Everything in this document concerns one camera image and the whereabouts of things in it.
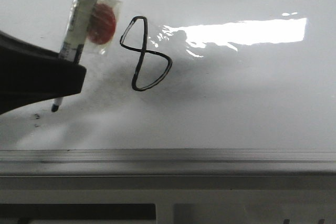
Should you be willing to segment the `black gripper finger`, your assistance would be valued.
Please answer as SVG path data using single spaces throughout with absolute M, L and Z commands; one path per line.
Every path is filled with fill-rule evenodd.
M 81 92 L 85 67 L 1 32 L 1 114 Z

